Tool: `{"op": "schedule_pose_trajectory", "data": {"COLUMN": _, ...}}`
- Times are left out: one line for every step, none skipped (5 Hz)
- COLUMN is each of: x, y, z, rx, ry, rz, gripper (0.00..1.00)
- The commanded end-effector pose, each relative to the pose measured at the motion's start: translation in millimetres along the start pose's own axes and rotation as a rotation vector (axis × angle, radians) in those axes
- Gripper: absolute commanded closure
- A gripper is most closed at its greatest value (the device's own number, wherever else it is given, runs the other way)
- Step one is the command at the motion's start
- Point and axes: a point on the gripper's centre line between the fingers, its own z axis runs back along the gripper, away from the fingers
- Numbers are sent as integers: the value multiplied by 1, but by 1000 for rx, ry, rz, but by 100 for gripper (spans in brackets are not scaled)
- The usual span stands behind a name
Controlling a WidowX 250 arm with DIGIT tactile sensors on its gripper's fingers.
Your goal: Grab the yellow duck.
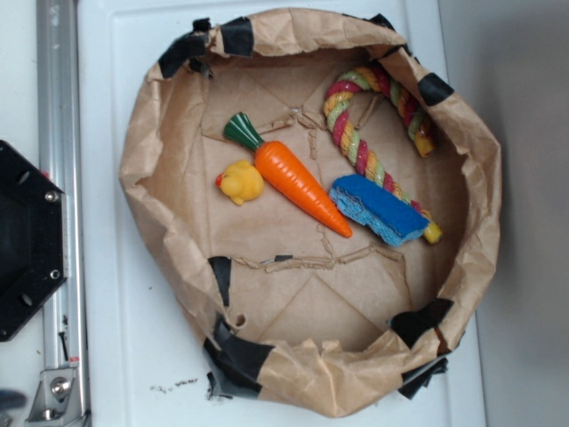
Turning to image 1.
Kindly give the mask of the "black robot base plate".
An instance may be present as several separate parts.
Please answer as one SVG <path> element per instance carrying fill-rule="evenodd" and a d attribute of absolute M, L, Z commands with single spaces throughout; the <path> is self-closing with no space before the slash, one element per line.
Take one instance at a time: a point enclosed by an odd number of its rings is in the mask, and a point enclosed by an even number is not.
<path fill-rule="evenodd" d="M 1 341 L 8 342 L 66 279 L 64 193 L 1 142 Z"/>

